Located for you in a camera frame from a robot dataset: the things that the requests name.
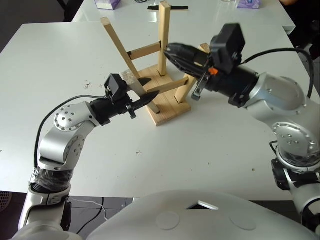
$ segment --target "wooden structure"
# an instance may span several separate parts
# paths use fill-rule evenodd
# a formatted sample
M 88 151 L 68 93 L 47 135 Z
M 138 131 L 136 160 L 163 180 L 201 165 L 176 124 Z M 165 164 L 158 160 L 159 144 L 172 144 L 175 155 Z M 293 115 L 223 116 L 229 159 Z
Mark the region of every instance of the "wooden structure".
M 107 17 L 101 18 L 101 22 L 111 37 L 127 64 L 129 71 L 123 73 L 123 79 L 138 95 L 152 91 L 160 91 L 159 95 L 147 106 L 153 122 L 156 126 L 180 116 L 191 110 L 186 102 L 186 96 L 196 82 L 192 76 L 185 75 L 183 79 L 173 81 L 167 74 L 167 58 L 164 50 L 168 45 L 171 6 L 166 1 L 159 3 L 158 18 L 158 42 L 132 50 L 126 51 L 114 28 Z M 133 60 L 158 52 L 158 64 L 137 71 Z M 142 86 L 139 78 L 150 78 L 151 81 Z

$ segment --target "wooden base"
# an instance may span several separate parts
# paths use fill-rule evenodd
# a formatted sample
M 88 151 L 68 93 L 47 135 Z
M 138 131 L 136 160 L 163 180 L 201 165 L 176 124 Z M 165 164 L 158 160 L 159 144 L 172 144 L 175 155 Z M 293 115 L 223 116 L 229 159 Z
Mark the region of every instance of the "wooden base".
M 161 86 L 163 84 L 168 84 L 173 82 L 171 77 L 167 74 L 165 76 L 160 76 L 158 72 L 158 65 L 154 65 L 139 71 L 141 78 L 151 78 L 152 80 L 148 82 L 144 87 L 146 91 L 149 89 Z M 154 113 L 149 107 L 147 110 L 153 119 L 153 122 L 156 126 L 160 126 L 171 119 L 174 119 L 181 114 L 184 114 L 191 110 L 191 106 L 183 101 L 178 103 L 175 98 L 175 93 L 177 89 L 173 89 L 162 94 L 159 94 L 153 102 L 157 105 L 160 110 L 160 113 Z

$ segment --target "white table surface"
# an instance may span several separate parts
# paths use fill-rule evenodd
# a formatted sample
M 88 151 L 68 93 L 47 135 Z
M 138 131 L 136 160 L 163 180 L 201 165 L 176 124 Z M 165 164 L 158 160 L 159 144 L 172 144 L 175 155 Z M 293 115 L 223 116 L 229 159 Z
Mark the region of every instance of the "white table surface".
M 155 23 L 135 24 L 126 31 L 114 26 L 127 50 L 157 41 Z M 207 23 L 192 32 L 187 29 L 184 17 L 180 24 L 171 24 L 169 42 L 198 46 L 209 42 L 221 26 Z M 292 47 L 282 26 L 243 24 L 242 30 L 244 58 Z M 141 70 L 157 59 L 152 54 L 134 63 Z M 248 66 L 293 78 L 307 92 L 309 76 L 295 53 L 270 54 Z M 99 22 L 23 25 L 0 54 L 0 190 L 27 191 L 37 129 L 51 109 L 76 95 L 103 95 L 109 73 L 126 69 Z M 176 80 L 183 76 L 169 63 L 168 72 Z M 313 98 L 319 101 L 316 91 Z M 291 198 L 275 184 L 270 164 L 275 156 L 269 148 L 275 137 L 266 125 L 244 109 L 228 105 L 227 97 L 219 93 L 204 91 L 199 102 L 190 97 L 188 101 L 190 112 L 160 127 L 154 126 L 146 109 L 140 109 L 134 120 L 121 115 L 95 129 L 75 169 L 71 195 L 143 197 L 200 189 L 249 200 Z M 52 121 L 45 125 L 44 134 Z
M 134 0 L 121 0 L 115 10 L 97 9 L 95 0 L 84 0 L 73 22 L 96 22 L 108 17 L 112 24 L 127 26 L 128 18 L 135 23 L 157 22 L 158 11 L 147 10 L 149 5 L 158 5 L 161 0 L 136 3 Z M 190 26 L 198 28 L 204 22 L 225 24 L 242 23 L 248 25 L 283 26 L 290 34 L 296 27 L 279 0 L 261 0 L 260 9 L 237 8 L 234 1 L 221 0 L 168 0 L 173 6 L 188 6 L 188 11 L 172 11 L 171 22 L 192 21 Z

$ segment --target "orange part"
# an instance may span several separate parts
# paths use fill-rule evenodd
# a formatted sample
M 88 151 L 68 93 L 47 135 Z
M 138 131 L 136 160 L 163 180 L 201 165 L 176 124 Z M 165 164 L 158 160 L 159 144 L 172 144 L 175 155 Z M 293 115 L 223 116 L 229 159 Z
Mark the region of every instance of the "orange part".
M 211 67 L 208 69 L 210 75 L 217 75 L 218 74 L 218 69 L 214 68 L 214 67 Z

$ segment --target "purple tissue box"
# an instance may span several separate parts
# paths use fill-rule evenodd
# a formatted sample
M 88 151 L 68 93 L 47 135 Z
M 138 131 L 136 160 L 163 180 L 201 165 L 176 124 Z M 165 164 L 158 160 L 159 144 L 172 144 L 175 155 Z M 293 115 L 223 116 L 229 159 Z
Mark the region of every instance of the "purple tissue box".
M 260 7 L 260 0 L 234 0 L 238 9 L 258 9 Z
M 115 10 L 120 0 L 94 0 L 98 9 Z

